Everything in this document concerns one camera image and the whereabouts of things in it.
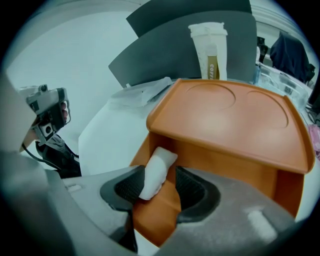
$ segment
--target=plastic bag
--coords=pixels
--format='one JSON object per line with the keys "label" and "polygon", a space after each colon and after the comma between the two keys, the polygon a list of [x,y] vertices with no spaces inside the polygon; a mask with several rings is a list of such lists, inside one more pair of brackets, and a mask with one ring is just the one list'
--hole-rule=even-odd
{"label": "plastic bag", "polygon": [[144,107],[171,84],[170,77],[165,77],[157,81],[124,88],[112,95],[108,102],[134,108]]}

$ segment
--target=black panel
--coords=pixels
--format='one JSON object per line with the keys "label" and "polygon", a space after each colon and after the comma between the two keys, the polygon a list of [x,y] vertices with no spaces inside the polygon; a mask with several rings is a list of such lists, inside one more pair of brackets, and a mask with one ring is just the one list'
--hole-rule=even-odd
{"label": "black panel", "polygon": [[239,11],[252,14],[249,0],[151,0],[126,20],[138,37],[174,19],[209,11]]}
{"label": "black panel", "polygon": [[188,26],[204,22],[224,22],[228,32],[228,79],[252,81],[257,54],[256,20],[239,11],[207,11],[169,21],[129,45],[109,69],[123,87],[164,77],[200,78],[198,56]]}

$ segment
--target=orange plastic stand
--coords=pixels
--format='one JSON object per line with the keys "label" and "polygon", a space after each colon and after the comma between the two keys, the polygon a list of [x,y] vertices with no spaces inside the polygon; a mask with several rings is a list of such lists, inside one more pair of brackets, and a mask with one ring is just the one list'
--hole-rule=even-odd
{"label": "orange plastic stand", "polygon": [[181,211],[178,165],[249,183],[296,216],[315,155],[288,97],[237,82],[179,79],[146,123],[150,132],[131,165],[146,165],[158,146],[178,155],[160,192],[133,209],[135,229],[155,245],[174,231]]}

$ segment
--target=paper cup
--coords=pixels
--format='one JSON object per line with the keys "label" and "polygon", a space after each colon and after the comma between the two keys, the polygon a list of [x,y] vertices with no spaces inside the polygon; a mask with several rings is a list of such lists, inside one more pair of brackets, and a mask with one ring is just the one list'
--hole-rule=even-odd
{"label": "paper cup", "polygon": [[211,67],[208,65],[208,62],[213,63],[215,60],[214,58],[210,57],[216,56],[218,67],[215,67],[213,72],[217,74],[216,71],[218,69],[218,79],[227,80],[228,33],[224,29],[224,23],[205,22],[190,25],[188,28],[191,31],[191,37],[193,39],[195,50],[198,56],[202,79],[211,78]]}

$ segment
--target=white wall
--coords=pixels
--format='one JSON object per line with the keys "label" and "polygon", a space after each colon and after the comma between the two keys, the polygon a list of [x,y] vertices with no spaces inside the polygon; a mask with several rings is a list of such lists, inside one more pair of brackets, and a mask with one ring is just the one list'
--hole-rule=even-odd
{"label": "white wall", "polygon": [[89,121],[122,88],[108,65],[137,39],[126,21],[129,14],[96,13],[56,26],[27,46],[6,70],[16,88],[47,84],[49,89],[67,89],[72,119],[59,132],[67,143],[78,142]]}

